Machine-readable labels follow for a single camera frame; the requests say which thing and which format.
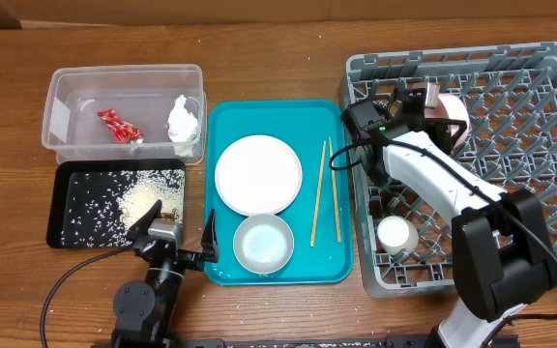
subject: dish rack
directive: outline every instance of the dish rack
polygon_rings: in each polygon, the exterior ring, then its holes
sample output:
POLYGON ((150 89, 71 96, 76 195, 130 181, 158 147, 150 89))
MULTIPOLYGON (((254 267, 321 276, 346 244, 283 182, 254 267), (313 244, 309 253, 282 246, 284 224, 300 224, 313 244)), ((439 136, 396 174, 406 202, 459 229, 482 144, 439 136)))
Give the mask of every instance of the dish rack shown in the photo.
MULTIPOLYGON (((508 191, 534 192, 557 254, 557 42, 354 55, 341 81, 341 108, 363 99, 387 102, 395 86, 423 81, 460 97, 470 114, 470 135, 454 159, 508 191)), ((378 188, 361 166, 352 168, 352 176, 368 293, 395 297, 453 290, 452 236, 444 220, 400 181, 378 188), (417 226, 414 252, 393 257, 378 244, 375 228, 388 214, 417 226)), ((499 247, 509 242, 503 236, 496 241, 499 247)))

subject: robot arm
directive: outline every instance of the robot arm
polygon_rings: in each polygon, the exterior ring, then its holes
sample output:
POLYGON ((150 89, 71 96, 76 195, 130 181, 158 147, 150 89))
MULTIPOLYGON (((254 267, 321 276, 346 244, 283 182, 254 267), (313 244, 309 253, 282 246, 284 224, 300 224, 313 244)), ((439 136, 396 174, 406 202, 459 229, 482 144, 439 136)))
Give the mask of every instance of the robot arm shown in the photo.
MULTIPOLYGON (((503 318, 557 286, 557 266, 541 246, 524 233, 516 233, 504 217, 511 213, 551 249, 536 196, 525 189, 506 193, 451 159, 448 154, 457 140, 465 138, 467 111, 462 107, 464 117, 459 120, 451 119, 455 115, 426 118, 425 111, 436 107, 435 86, 419 83, 414 87, 393 92, 391 102, 401 102, 396 115, 372 101, 359 101, 345 109, 341 120, 358 158, 350 165, 361 164, 380 187, 391 178, 400 180, 452 227, 454 285, 460 300, 451 316, 433 330, 426 347, 477 347, 503 318), (491 201, 479 197, 457 177, 478 187, 491 201), (496 231, 513 236, 513 241, 498 248, 493 237, 496 231)), ((342 151, 331 158, 331 169, 341 169, 333 167, 333 160, 342 151)))
MULTIPOLYGON (((505 192, 472 174, 443 153, 424 131, 410 131, 394 140, 427 149, 495 201, 500 200, 500 194, 505 192)), ((386 146, 382 151, 386 172, 415 191, 449 225, 451 219, 460 215, 463 209, 480 209, 488 204, 432 159, 396 145, 386 146)))
POLYGON ((206 262, 219 261, 216 213, 210 213, 201 237, 202 251, 182 249, 183 226, 161 214, 161 201, 136 222, 127 238, 134 254, 149 263, 144 281, 124 284, 115 294, 117 316, 111 348, 176 348, 168 334, 171 316, 186 271, 203 272, 206 262))

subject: clear plastic container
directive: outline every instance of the clear plastic container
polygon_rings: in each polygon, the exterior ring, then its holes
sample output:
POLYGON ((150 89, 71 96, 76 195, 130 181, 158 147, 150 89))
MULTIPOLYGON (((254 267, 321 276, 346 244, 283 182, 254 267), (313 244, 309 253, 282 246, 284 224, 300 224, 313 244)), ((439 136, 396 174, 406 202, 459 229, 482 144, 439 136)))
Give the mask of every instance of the clear plastic container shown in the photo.
POLYGON ((180 159, 203 160, 207 104, 201 69, 193 64, 65 68, 53 74, 46 96, 43 145, 57 161, 180 159), (167 119, 175 100, 198 120, 190 141, 172 142, 167 119), (118 116, 143 131, 141 144, 117 144, 98 112, 118 116))

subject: wooden chopstick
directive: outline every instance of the wooden chopstick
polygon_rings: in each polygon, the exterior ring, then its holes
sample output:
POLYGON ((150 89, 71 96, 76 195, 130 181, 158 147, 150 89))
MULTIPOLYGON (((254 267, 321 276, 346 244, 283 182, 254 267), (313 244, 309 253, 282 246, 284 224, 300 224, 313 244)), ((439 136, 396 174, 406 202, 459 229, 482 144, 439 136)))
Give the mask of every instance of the wooden chopstick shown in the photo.
POLYGON ((313 216, 313 231, 310 234, 310 246, 315 247, 315 229, 317 228, 317 213, 319 213, 319 196, 321 195, 321 183, 324 179, 324 167, 326 159, 326 140, 321 150, 321 166, 319 167, 319 182, 317 183, 317 198, 315 198, 315 215, 313 216))
MULTIPOLYGON (((329 136, 328 142, 330 143, 330 157, 332 157, 335 152, 333 151, 333 139, 329 136)), ((337 178, 335 178, 335 171, 330 171, 333 175, 333 196, 335 197, 335 221, 337 222, 337 241, 341 243, 340 238, 340 219, 338 218, 338 201, 337 201, 337 178)))

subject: white tissue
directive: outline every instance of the white tissue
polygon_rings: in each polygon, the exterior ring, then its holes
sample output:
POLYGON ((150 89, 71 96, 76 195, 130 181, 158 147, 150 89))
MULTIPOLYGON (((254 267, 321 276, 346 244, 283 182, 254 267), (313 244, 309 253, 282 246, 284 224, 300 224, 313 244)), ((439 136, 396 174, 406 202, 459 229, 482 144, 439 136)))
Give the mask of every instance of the white tissue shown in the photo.
POLYGON ((197 118, 184 108, 186 97, 180 96, 175 100, 175 106, 169 113, 168 135, 173 142, 192 140, 197 134, 197 118))

